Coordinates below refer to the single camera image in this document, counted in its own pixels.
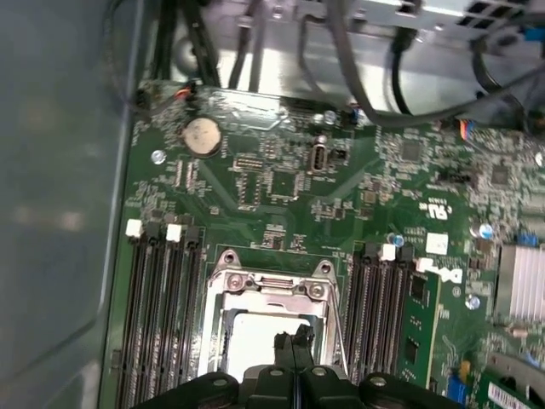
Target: expansion slot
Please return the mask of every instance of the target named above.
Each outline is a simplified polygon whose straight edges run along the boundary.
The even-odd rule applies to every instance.
[[[189,362],[191,360],[192,328],[197,306],[198,275],[200,268],[201,245],[198,237],[198,228],[189,227],[186,233],[186,265],[183,269],[184,282],[181,296],[181,327],[178,347],[178,371],[175,386],[187,381]]]
[[[167,247],[165,263],[166,287],[164,299],[164,318],[161,343],[159,346],[156,393],[161,394],[174,388],[173,360],[178,348],[176,318],[180,299],[181,265],[183,262],[183,244],[171,243]]]
[[[371,372],[394,373],[397,361],[409,264],[380,261],[377,254],[369,243],[353,255],[345,340],[355,383]]]

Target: white sticker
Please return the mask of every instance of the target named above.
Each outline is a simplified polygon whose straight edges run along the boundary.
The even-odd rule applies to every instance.
[[[426,237],[426,253],[446,256],[449,249],[449,235],[428,233]]]
[[[494,383],[488,384],[488,399],[493,401],[502,409],[530,409],[529,406],[511,396],[503,389],[498,388]]]

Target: gray metal panel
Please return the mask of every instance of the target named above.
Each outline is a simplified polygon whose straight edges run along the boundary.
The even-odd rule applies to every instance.
[[[125,49],[143,2],[129,3]],[[105,7],[0,3],[1,408],[96,406],[126,146],[100,61]]]

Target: chipset heatsink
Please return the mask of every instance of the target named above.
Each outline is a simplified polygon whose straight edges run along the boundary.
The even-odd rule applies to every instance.
[[[545,320],[545,251],[502,248],[497,281],[496,313],[514,320]]]

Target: green circuit board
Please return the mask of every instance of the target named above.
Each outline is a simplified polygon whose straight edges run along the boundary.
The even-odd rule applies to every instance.
[[[153,103],[179,89],[169,82],[141,86]],[[172,373],[166,383],[159,379],[161,362],[172,361],[162,358],[164,328],[185,331],[192,340],[184,373],[176,376],[198,375],[206,282],[225,249],[234,249],[247,268],[288,275],[308,276],[320,260],[330,260],[346,325],[355,252],[368,243],[380,250],[402,238],[414,251],[411,262],[428,259],[433,267],[416,272],[413,266],[404,282],[399,345],[392,347],[396,375],[422,387],[433,380],[444,395],[460,364],[470,362],[478,371],[488,350],[531,350],[544,360],[541,325],[528,327],[521,338],[506,330],[508,322],[498,326],[491,319],[501,243],[520,230],[525,192],[545,189],[545,170],[522,149],[521,135],[477,127],[468,144],[456,127],[389,130],[357,114],[328,111],[308,101],[202,87],[194,100],[136,122],[100,407],[125,407],[177,384]],[[220,139],[213,149],[206,145],[210,141],[187,139],[197,118],[216,124]],[[204,126],[195,131],[213,132]],[[216,135],[207,137],[214,141]],[[325,158],[315,155],[317,145]],[[532,231],[542,228],[536,222],[541,219],[531,219]],[[181,226],[193,256],[185,248],[177,259],[166,245],[157,254],[138,253],[125,235],[129,220],[141,221],[144,231]],[[490,224],[493,237],[476,238],[477,222]],[[133,277],[138,263],[140,281]],[[155,265],[162,267],[155,271]],[[187,277],[190,270],[193,276]],[[459,279],[449,279],[456,271]],[[477,308],[467,306],[469,294],[479,299]],[[190,319],[183,299],[189,295]],[[135,297],[140,301],[134,303]],[[168,348],[181,353],[177,342],[169,341]],[[130,354],[146,354],[147,361]],[[124,373],[132,380],[121,381]]]

